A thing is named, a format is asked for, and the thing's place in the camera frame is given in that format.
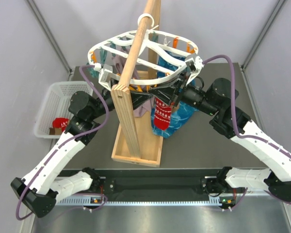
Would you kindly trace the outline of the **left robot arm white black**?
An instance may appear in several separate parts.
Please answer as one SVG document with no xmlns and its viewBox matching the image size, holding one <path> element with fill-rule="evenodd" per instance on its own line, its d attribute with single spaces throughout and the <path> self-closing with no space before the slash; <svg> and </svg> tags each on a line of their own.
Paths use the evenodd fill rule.
<svg viewBox="0 0 291 233">
<path fill-rule="evenodd" d="M 115 109 L 110 91 L 104 89 L 97 98 L 84 91 L 74 93 L 69 112 L 73 117 L 59 140 L 42 161 L 23 178 L 14 178 L 11 188 L 18 197 L 16 217 L 24 204 L 38 218 L 45 217 L 65 198 L 82 191 L 101 190 L 101 178 L 92 168 L 84 168 L 75 175 L 56 181 L 67 163 L 95 137 L 103 125 L 95 119 Z"/>
</svg>

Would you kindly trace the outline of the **red santa christmas sock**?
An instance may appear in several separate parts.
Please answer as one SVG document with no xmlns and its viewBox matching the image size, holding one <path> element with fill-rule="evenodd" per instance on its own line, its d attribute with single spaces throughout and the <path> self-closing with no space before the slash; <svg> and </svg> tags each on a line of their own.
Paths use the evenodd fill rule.
<svg viewBox="0 0 291 233">
<path fill-rule="evenodd" d="M 166 130 L 171 121 L 171 107 L 155 98 L 154 125 L 160 130 Z"/>
</svg>

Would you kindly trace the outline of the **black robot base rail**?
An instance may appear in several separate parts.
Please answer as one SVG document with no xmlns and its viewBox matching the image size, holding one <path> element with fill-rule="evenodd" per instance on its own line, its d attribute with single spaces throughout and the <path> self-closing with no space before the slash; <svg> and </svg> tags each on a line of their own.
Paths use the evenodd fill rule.
<svg viewBox="0 0 291 233">
<path fill-rule="evenodd" d="M 209 195 L 241 194 L 215 180 L 219 169 L 95 169 L 96 179 L 81 194 L 104 194 L 108 202 L 181 202 L 207 200 Z"/>
</svg>

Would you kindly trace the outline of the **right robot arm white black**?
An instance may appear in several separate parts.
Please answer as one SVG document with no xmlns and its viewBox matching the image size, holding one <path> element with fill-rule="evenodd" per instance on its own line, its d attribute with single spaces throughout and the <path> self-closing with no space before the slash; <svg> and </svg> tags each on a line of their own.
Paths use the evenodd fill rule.
<svg viewBox="0 0 291 233">
<path fill-rule="evenodd" d="M 268 137 L 247 113 L 235 106 L 239 92 L 234 83 L 218 78 L 204 91 L 178 77 L 169 84 L 151 88 L 149 92 L 161 101 L 160 107 L 177 105 L 181 101 L 212 116 L 210 125 L 215 131 L 247 149 L 267 166 L 265 169 L 222 168 L 213 180 L 216 192 L 255 188 L 291 202 L 291 153 Z"/>
</svg>

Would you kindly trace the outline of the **white oval clip hanger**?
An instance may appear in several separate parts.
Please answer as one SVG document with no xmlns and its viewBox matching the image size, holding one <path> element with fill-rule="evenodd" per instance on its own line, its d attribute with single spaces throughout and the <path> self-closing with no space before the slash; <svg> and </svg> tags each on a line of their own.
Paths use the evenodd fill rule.
<svg viewBox="0 0 291 233">
<path fill-rule="evenodd" d="M 129 84 L 155 86 L 157 84 L 167 83 L 174 80 L 180 72 L 187 68 L 184 62 L 185 58 L 193 53 L 198 55 L 198 47 L 194 42 L 187 38 L 156 30 L 158 26 L 154 25 L 154 18 L 149 13 L 143 13 L 139 16 L 139 28 L 146 19 L 150 20 L 150 28 L 144 29 L 141 35 L 139 35 L 137 30 L 128 31 L 100 42 L 90 48 L 87 54 L 89 64 L 94 66 L 94 63 L 100 63 L 103 67 L 106 66 L 101 62 L 97 62 L 95 56 L 95 51 L 97 49 L 122 56 L 129 61 L 129 57 L 134 53 L 135 47 L 133 45 L 138 44 L 139 48 L 137 49 L 138 53 L 135 56 L 135 63 L 162 72 L 165 76 L 159 79 L 130 79 Z M 154 62 L 144 60 L 142 53 L 146 49 L 154 51 L 163 60 L 176 66 L 177 69 L 172 71 Z"/>
</svg>

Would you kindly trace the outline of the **mauve cloth on hanger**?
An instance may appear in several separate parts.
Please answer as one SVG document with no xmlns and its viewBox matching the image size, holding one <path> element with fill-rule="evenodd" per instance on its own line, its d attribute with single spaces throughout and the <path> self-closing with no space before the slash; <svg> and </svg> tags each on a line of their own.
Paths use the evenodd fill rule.
<svg viewBox="0 0 291 233">
<path fill-rule="evenodd" d="M 114 57 L 112 57 L 112 61 L 113 65 L 115 66 L 116 73 L 121 75 L 124 69 L 124 65 L 126 63 L 126 58 L 115 55 Z M 133 90 L 130 91 L 130 94 L 134 117 L 142 117 L 145 112 L 151 111 L 153 98 L 150 94 L 140 92 L 137 87 L 133 87 Z"/>
</svg>

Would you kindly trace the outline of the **white perforated plastic basket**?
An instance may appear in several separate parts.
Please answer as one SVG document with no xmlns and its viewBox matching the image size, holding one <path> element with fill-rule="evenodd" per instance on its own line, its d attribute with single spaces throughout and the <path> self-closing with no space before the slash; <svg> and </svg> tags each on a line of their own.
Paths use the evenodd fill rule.
<svg viewBox="0 0 291 233">
<path fill-rule="evenodd" d="M 53 83 L 46 94 L 39 111 L 33 132 L 38 138 L 58 139 L 61 135 L 51 135 L 49 129 L 56 118 L 72 118 L 68 111 L 70 99 L 77 91 L 93 94 L 92 88 L 85 81 L 70 81 Z"/>
</svg>

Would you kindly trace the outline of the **blue patterned cloth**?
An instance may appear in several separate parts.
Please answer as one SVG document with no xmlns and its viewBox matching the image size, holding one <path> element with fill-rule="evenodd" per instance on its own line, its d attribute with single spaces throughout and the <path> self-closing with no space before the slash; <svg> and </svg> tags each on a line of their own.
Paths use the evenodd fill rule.
<svg viewBox="0 0 291 233">
<path fill-rule="evenodd" d="M 177 110 L 167 114 L 170 119 L 168 121 L 169 125 L 167 126 L 167 119 L 159 118 L 160 115 L 158 114 L 158 110 L 171 111 L 171 108 L 167 108 L 166 105 L 160 107 L 159 104 L 163 104 L 163 102 L 155 98 L 154 107 L 152 107 L 151 110 L 151 127 L 155 135 L 162 136 L 164 138 L 169 138 L 172 134 L 184 126 L 192 115 L 198 111 L 197 109 L 181 101 Z"/>
</svg>

